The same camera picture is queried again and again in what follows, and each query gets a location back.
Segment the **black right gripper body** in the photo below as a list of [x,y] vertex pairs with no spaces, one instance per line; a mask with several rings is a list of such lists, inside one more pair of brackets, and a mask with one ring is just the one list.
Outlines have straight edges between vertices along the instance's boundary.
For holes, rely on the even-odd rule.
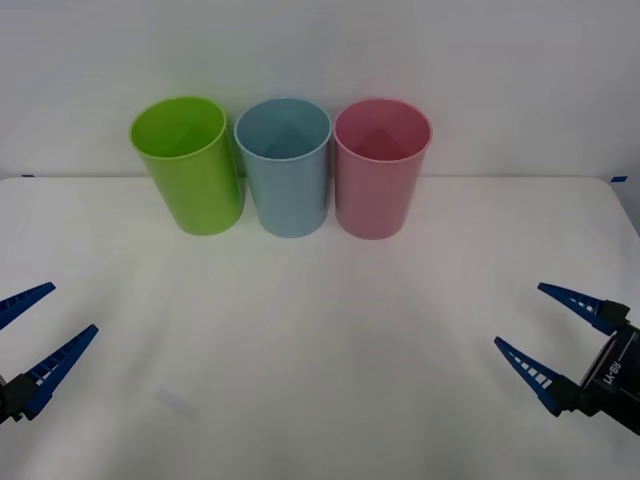
[[606,342],[581,382],[579,411],[604,413],[639,434],[639,329],[627,324]]

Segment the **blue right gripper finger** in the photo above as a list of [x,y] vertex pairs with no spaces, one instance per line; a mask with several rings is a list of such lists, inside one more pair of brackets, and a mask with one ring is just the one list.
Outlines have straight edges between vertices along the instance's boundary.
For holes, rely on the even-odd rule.
[[494,344],[553,416],[579,408],[582,390],[578,384],[523,354],[500,337],[494,339]]
[[564,287],[539,283],[537,289],[569,308],[599,332],[611,336],[629,323],[629,307]]

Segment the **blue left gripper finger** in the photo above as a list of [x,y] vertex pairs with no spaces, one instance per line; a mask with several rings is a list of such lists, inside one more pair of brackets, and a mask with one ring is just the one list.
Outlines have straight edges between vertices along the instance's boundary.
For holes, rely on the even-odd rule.
[[38,285],[0,301],[0,329],[4,329],[26,310],[55,290],[52,282]]
[[37,417],[98,332],[96,325],[88,326],[30,370],[6,383],[4,420]]

